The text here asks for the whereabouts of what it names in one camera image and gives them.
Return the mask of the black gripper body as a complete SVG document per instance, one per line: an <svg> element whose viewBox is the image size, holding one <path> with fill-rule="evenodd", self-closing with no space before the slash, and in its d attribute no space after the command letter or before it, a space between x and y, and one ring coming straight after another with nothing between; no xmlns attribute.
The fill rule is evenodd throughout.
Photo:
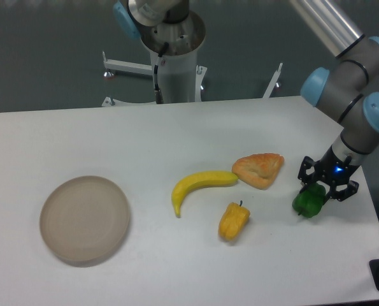
<svg viewBox="0 0 379 306"><path fill-rule="evenodd" d="M359 163L354 159L355 157L356 155L353 152L337 155L333 148L329 147L315 165L317 180L327 184L331 188L346 185L358 189L359 184L350 179L359 168Z"/></svg>

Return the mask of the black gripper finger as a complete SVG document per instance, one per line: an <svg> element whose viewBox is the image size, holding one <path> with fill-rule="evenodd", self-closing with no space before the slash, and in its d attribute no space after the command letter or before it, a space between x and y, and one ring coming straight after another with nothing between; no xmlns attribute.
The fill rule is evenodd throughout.
<svg viewBox="0 0 379 306"><path fill-rule="evenodd" d="M355 195L358 192L359 184L355 181L350 180L346 186L346 188L337 190L337 185L333 182L329 186L329 191L326 193L324 198L324 203L328 200L337 200L337 201L345 201L347 198Z"/></svg>
<svg viewBox="0 0 379 306"><path fill-rule="evenodd" d="M311 157L305 156L301 162L297 178L301 181L302 188L300 193L303 193L312 184L316 183L320 178L318 172L319 161L314 161Z"/></svg>

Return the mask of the silver and grey robot arm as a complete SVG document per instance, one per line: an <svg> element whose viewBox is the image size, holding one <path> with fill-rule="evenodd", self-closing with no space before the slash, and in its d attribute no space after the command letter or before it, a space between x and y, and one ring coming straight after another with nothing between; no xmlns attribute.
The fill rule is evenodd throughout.
<svg viewBox="0 0 379 306"><path fill-rule="evenodd" d="M379 144L379 92L362 95L379 75L379 38L366 36L333 1L293 1L292 7L339 60L331 71L313 71L300 94L343 128L320 160L303 159L298 177L303 189L323 182L327 200L343 201L357 192L351 176ZM197 101L196 53L206 30L189 2L117 1L113 14L150 52L156 103Z"/></svg>

